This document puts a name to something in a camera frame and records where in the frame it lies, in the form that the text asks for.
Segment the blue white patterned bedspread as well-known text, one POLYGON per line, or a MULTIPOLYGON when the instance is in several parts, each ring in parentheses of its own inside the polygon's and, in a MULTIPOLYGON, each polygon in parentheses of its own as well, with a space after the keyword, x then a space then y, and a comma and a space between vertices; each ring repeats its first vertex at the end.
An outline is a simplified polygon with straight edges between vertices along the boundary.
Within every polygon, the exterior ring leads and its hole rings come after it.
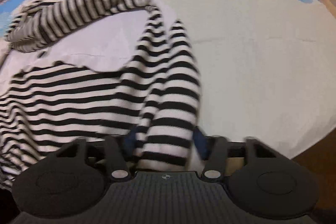
MULTIPOLYGON (((1 30, 25 0, 1 5, 1 30)), ((335 128, 335 17, 321 0, 163 0, 202 75, 200 126, 296 157, 335 128)))

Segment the striped hoodie with white vest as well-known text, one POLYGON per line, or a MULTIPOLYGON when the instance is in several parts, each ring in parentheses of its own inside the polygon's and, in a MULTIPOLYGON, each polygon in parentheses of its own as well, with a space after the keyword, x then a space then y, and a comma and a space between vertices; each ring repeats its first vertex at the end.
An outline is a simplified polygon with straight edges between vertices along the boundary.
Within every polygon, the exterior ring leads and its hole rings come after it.
POLYGON ((166 22, 159 0, 31 0, 18 9, 5 33, 11 53, 37 53, 34 64, 10 75, 1 92, 1 188, 49 153, 77 138, 131 135, 130 161, 139 169, 187 167, 200 106, 200 79, 187 31, 166 22), (80 64, 61 41, 91 23, 145 11, 134 52, 120 65, 105 56, 80 64))

